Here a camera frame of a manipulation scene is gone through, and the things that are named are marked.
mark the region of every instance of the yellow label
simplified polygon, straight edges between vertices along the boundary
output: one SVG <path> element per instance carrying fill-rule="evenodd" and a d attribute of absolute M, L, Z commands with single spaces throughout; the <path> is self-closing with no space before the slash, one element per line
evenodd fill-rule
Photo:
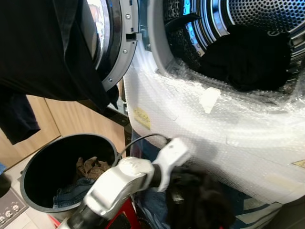
<path fill-rule="evenodd" d="M 137 107 L 133 110 L 134 113 L 134 119 L 143 125 L 147 129 L 151 129 L 151 121 L 148 117 L 148 114 L 141 108 Z"/>
<path fill-rule="evenodd" d="M 294 162 L 293 164 L 296 165 L 296 166 L 305 168 L 305 160 L 297 161 L 297 162 Z"/>

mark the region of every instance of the floor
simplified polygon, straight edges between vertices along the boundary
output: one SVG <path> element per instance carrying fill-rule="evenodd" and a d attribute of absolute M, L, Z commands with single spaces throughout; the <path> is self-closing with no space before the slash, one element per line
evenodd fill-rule
<path fill-rule="evenodd" d="M 18 178 L 21 177 L 20 172 L 25 168 L 26 164 L 33 156 L 34 155 L 24 159 L 5 172 L 5 175 L 11 180 L 11 187 L 20 195 L 20 197 L 22 197 L 22 195 Z M 55 227 L 46 213 L 36 211 L 29 207 L 5 229 L 55 229 Z"/>

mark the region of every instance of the black cable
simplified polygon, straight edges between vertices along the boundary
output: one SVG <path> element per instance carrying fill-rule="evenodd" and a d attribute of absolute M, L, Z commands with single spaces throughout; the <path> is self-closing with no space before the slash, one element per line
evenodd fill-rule
<path fill-rule="evenodd" d="M 168 143 L 171 141 L 170 138 L 167 138 L 166 136 L 161 135 L 161 134 L 150 134 L 150 135 L 145 135 L 145 136 L 139 137 L 139 138 L 133 140 L 132 142 L 130 142 L 130 143 L 125 147 L 125 149 L 122 150 L 122 152 L 119 153 L 119 155 L 116 157 L 116 159 L 115 159 L 115 161 L 114 161 L 114 163 L 113 163 L 113 166 L 116 166 L 116 165 L 118 164 L 119 159 L 122 158 L 122 155 L 123 155 L 123 153 L 126 151 L 126 149 L 128 149 L 130 146 L 132 146 L 132 145 L 135 144 L 136 142 L 138 142 L 138 141 L 140 141 L 140 140 L 142 140 L 142 139 L 144 139 L 144 138 L 151 137 L 151 136 L 161 136 L 161 137 L 164 137 L 164 139 L 166 140 L 166 144 L 168 144 Z"/>

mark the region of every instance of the bubble wrap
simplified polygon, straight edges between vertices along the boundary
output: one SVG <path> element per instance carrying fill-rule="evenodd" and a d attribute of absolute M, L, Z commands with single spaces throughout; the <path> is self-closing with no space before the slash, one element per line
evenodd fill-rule
<path fill-rule="evenodd" d="M 137 50 L 124 78 L 137 133 L 189 139 L 189 165 L 265 203 L 305 195 L 305 167 L 293 164 L 305 160 L 305 73 L 278 92 L 239 93 L 180 60 L 168 71 L 155 73 Z M 159 138 L 150 142 L 162 147 Z"/>

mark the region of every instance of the brown cloth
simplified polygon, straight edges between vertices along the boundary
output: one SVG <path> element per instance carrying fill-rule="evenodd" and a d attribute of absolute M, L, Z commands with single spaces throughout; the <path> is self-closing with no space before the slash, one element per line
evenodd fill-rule
<path fill-rule="evenodd" d="M 85 163 L 82 157 L 78 158 L 76 168 L 79 176 L 97 180 L 110 166 L 107 162 L 98 161 L 97 157 L 94 156 L 86 160 Z"/>

